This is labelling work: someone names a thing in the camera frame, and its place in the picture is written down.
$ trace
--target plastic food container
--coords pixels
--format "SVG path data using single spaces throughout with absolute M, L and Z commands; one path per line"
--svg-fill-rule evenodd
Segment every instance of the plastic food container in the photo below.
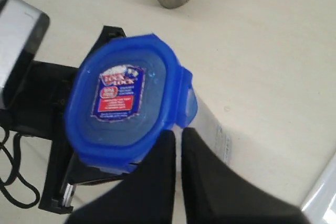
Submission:
M 65 114 L 80 159 L 115 174 L 132 172 L 162 130 L 173 130 L 180 170 L 182 128 L 195 127 L 228 162 L 230 139 L 195 94 L 192 74 L 156 35 L 115 39 L 80 66 Z

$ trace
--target blue lid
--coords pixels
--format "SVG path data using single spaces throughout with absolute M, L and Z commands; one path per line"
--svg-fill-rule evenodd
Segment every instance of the blue lid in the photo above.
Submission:
M 156 35 L 115 39 L 79 68 L 65 114 L 66 131 L 83 162 L 130 172 L 176 123 L 197 112 L 192 74 Z

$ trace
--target black wire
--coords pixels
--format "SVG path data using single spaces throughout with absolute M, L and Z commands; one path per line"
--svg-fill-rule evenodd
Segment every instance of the black wire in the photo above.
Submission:
M 5 147 L 5 144 L 9 139 L 9 130 L 3 128 L 2 126 L 0 126 L 0 127 L 5 131 L 5 137 L 0 142 L 0 151 L 1 150 L 4 151 L 4 153 L 6 154 L 6 156 L 8 157 L 8 159 L 9 159 L 11 165 L 12 165 L 12 170 L 11 170 L 11 173 L 9 174 L 9 177 L 7 178 L 7 180 L 4 182 L 0 178 L 0 191 L 2 192 L 2 194 L 6 197 L 6 199 L 10 203 L 12 203 L 13 205 L 15 205 L 19 208 L 28 209 L 28 208 L 31 208 L 31 207 L 35 207 L 38 204 L 38 202 L 40 201 L 40 193 L 37 190 L 37 188 L 34 187 L 32 184 L 28 183 L 19 172 L 20 164 L 21 164 L 20 141 L 21 141 L 22 135 L 19 134 L 19 133 L 16 133 L 14 138 L 13 138 L 13 157 L 12 157 L 10 152 L 8 151 L 8 149 Z M 28 189 L 30 189 L 35 194 L 35 200 L 32 203 L 25 204 L 25 203 L 22 203 L 22 202 L 20 202 L 16 199 L 14 199 L 12 197 L 12 195 L 10 195 L 10 193 L 6 189 L 6 186 L 11 185 L 16 180 L 16 178 L 18 178 L 22 182 L 23 185 L 25 185 Z

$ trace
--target white tabletop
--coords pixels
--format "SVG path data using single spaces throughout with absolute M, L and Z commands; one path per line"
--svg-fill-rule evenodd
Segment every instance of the white tabletop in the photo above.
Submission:
M 156 33 L 232 135 L 232 169 L 276 197 L 300 205 L 336 150 L 336 0 L 191 0 L 175 10 L 156 0 L 25 1 L 51 18 L 38 60 L 79 66 L 103 25 Z M 34 166 L 26 176 L 42 189 L 50 145 L 26 142 L 22 173 Z M 63 218 L 0 205 L 21 223 L 27 213 Z

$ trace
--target product label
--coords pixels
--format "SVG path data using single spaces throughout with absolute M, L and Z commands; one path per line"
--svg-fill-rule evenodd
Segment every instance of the product label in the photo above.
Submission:
M 115 66 L 100 74 L 92 116 L 114 122 L 136 115 L 144 78 L 144 69 L 132 65 Z

